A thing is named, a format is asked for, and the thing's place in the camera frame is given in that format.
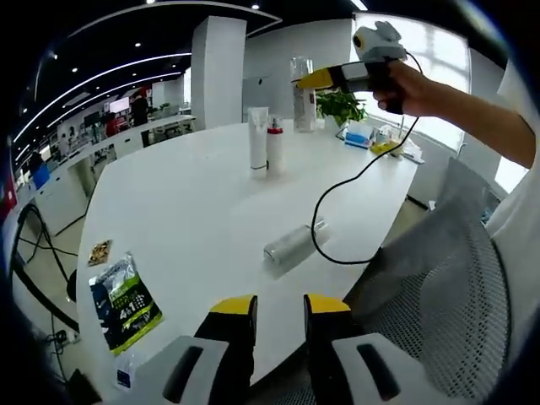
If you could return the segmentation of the person's right hand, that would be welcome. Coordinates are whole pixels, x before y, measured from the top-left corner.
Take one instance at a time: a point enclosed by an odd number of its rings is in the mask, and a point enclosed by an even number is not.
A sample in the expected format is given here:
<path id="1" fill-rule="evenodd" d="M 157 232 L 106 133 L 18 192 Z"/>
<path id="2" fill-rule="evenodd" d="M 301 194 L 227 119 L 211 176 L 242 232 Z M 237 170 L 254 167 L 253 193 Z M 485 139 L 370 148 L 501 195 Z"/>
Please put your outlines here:
<path id="1" fill-rule="evenodd" d="M 422 73 L 403 62 L 389 65 L 390 78 L 395 90 L 375 90 L 373 97 L 380 109 L 389 112 L 390 101 L 400 99 L 402 111 L 410 116 L 428 116 L 432 82 Z"/>

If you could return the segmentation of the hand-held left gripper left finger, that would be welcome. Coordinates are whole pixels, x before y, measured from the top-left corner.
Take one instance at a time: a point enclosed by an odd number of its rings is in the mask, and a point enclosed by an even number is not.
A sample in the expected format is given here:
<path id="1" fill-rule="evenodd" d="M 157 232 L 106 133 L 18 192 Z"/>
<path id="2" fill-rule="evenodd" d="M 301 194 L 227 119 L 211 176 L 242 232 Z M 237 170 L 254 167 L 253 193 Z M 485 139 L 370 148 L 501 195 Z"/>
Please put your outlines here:
<path id="1" fill-rule="evenodd" d="M 256 335 L 256 295 L 220 301 L 193 337 L 178 337 L 138 368 L 126 403 L 244 403 L 254 371 Z"/>

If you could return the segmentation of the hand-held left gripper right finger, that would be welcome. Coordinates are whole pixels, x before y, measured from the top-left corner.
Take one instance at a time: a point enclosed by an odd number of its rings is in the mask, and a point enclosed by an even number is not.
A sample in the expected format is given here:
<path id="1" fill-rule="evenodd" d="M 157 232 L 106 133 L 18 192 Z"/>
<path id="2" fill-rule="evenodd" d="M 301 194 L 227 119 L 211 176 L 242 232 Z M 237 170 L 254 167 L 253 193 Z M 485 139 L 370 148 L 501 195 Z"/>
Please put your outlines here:
<path id="1" fill-rule="evenodd" d="M 348 305 L 304 295 L 311 387 L 319 404 L 446 404 L 424 367 L 379 333 L 366 334 Z"/>

